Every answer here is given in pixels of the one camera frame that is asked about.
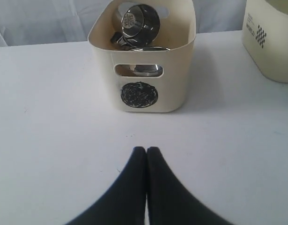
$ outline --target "metal mug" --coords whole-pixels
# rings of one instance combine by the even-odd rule
[[[168,48],[158,46],[147,46],[143,48],[135,48],[130,51],[142,52],[142,51],[169,51]],[[157,77],[162,75],[163,68],[157,64],[155,65],[126,65],[126,68],[131,70],[136,76],[142,77]]]
[[[145,47],[152,43],[160,29],[157,11],[146,4],[130,7],[121,19],[121,36],[116,32],[111,42],[119,46]]]

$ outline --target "cream plastic basket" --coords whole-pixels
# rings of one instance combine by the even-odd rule
[[[169,16],[161,19],[161,28],[151,44],[170,51],[116,51],[110,39],[115,30],[112,15],[123,2],[166,7]],[[92,46],[114,106],[126,112],[166,113],[179,108],[187,94],[188,70],[196,37],[196,17],[192,0],[113,0],[102,12],[88,41]],[[157,64],[163,67],[159,77],[119,75],[117,65]]]
[[[288,0],[247,0],[243,45],[265,77],[288,83]]]

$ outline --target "white backdrop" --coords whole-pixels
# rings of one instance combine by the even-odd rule
[[[193,0],[197,31],[242,28],[246,0]],[[110,0],[0,0],[0,46],[85,41]]]

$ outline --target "white tabletop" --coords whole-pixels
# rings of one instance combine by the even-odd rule
[[[60,225],[99,198],[134,146],[237,225],[288,225],[288,84],[241,32],[198,34],[184,106],[115,110],[87,42],[0,48],[0,225]]]

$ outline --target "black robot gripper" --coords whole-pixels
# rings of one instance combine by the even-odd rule
[[[66,225],[232,225],[177,179],[158,147],[135,147],[118,178],[92,206]]]

